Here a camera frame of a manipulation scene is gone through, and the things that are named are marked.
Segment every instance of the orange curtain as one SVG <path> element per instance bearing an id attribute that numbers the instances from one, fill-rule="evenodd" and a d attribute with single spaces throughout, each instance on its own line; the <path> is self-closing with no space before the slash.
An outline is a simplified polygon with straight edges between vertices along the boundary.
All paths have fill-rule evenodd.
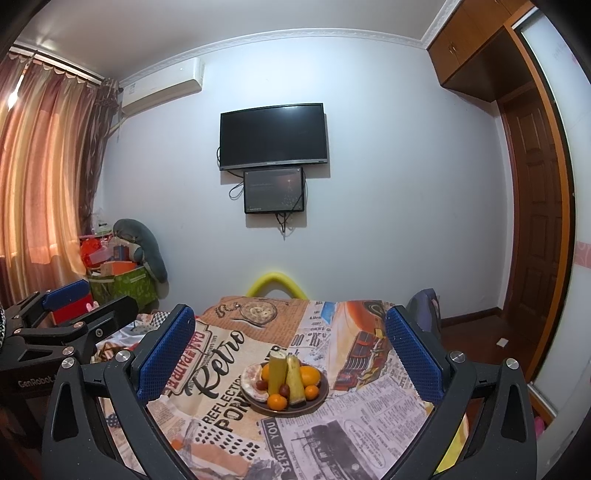
<path id="1" fill-rule="evenodd" d="M 13 72 L 6 78 L 19 75 Z M 1 79 L 2 69 L 0 93 L 14 90 Z M 32 63 L 17 103 L 6 114 L 6 100 L 0 96 L 0 267 L 5 304 L 75 281 L 85 272 L 79 256 L 78 198 L 96 92 L 96 86 L 77 77 Z"/>

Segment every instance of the curtain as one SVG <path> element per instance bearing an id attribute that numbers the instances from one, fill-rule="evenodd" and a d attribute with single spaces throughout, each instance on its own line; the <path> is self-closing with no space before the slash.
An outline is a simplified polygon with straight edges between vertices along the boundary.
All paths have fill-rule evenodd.
<path id="1" fill-rule="evenodd" d="M 90 113 L 80 170 L 79 216 L 80 228 L 85 235 L 92 233 L 92 203 L 99 185 L 109 129 L 119 108 L 118 93 L 119 83 L 112 79 L 105 80 L 99 87 Z"/>
<path id="2" fill-rule="evenodd" d="M 0 79 L 15 75 L 0 69 Z M 11 88 L 0 80 L 0 92 Z M 83 147 L 97 92 L 95 85 L 34 62 L 8 113 L 2 113 L 6 107 L 0 96 L 4 305 L 75 281 L 85 272 L 79 255 L 78 199 Z"/>
<path id="3" fill-rule="evenodd" d="M 4 138 L 5 126 L 7 124 L 6 120 L 9 114 L 8 96 L 16 88 L 18 79 L 20 78 L 25 65 L 26 63 L 23 59 L 14 56 L 5 56 L 4 59 L 0 61 L 0 145 L 3 144 L 2 139 Z M 0 192 L 0 215 L 2 215 L 3 205 L 4 196 Z M 7 272 L 4 250 L 2 249 L 2 244 L 0 242 L 0 303 L 9 306 L 12 304 L 12 301 L 8 295 Z"/>

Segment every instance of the air conditioner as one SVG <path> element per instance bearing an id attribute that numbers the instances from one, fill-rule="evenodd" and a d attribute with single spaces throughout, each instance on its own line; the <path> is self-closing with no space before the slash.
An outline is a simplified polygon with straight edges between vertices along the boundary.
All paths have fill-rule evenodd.
<path id="1" fill-rule="evenodd" d="M 123 90 L 121 109 L 124 115 L 132 116 L 170 100 L 201 92 L 203 69 L 204 63 L 194 58 L 136 80 Z"/>

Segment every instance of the blue gripper pad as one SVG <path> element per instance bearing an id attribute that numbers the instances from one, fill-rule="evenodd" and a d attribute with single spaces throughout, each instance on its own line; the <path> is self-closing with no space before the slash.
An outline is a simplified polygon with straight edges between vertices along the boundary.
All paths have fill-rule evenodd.
<path id="1" fill-rule="evenodd" d="M 421 399 L 438 405 L 443 398 L 441 370 L 396 307 L 386 313 L 386 336 Z"/>
<path id="2" fill-rule="evenodd" d="M 195 314 L 185 306 L 139 368 L 137 397 L 140 402 L 147 403 L 160 396 L 194 332 Z"/>
<path id="3" fill-rule="evenodd" d="M 78 280 L 69 285 L 53 290 L 43 299 L 43 309 L 55 312 L 70 303 L 81 300 L 90 293 L 90 285 L 86 280 Z"/>

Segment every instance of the door frame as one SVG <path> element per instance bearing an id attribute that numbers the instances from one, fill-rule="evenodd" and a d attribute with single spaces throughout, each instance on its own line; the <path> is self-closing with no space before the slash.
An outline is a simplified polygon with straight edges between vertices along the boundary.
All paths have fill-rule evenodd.
<path id="1" fill-rule="evenodd" d="M 572 165 L 570 162 L 569 151 L 566 143 L 566 136 L 564 134 L 564 128 L 560 115 L 558 113 L 556 103 L 551 96 L 550 88 L 547 86 L 545 78 L 541 73 L 541 69 L 537 62 L 534 60 L 534 56 L 528 51 L 525 44 L 521 41 L 518 34 L 513 30 L 512 26 L 523 17 L 531 8 L 533 4 L 527 2 L 519 11 L 509 18 L 504 28 L 508 31 L 509 36 L 514 41 L 519 52 L 523 56 L 525 63 L 532 75 L 533 81 L 519 87 L 517 90 L 505 95 L 498 101 L 499 111 L 501 112 L 501 118 L 507 143 L 509 147 L 509 160 L 511 162 L 511 176 L 513 182 L 513 198 L 514 198 L 514 233 L 513 233 L 513 251 L 511 257 L 511 269 L 509 271 L 509 282 L 507 285 L 507 292 L 505 296 L 505 303 L 503 305 L 503 316 L 506 317 L 508 312 L 509 301 L 511 300 L 512 288 L 515 280 L 515 267 L 517 261 L 517 252 L 519 245 L 519 182 L 517 179 L 517 165 L 515 163 L 515 155 L 511 142 L 511 134 L 509 131 L 504 104 L 509 102 L 511 99 L 521 95 L 522 93 L 536 88 L 540 94 L 542 104 L 546 115 L 548 116 L 548 123 L 550 124 L 549 134 L 554 140 L 556 148 L 556 156 L 558 162 L 558 174 L 560 178 L 560 197 L 562 204 L 562 229 L 560 236 L 560 256 L 558 260 L 558 273 L 556 277 L 556 286 L 554 288 L 554 295 L 546 318 L 546 323 L 542 331 L 538 345 L 536 346 L 534 356 L 525 371 L 525 381 L 530 382 L 538 374 L 541 364 L 545 359 L 545 356 L 550 349 L 551 341 L 556 332 L 558 321 L 562 314 L 564 306 L 564 299 L 566 297 L 566 291 L 569 286 L 570 272 L 573 265 L 573 252 L 574 252 L 574 183 Z"/>

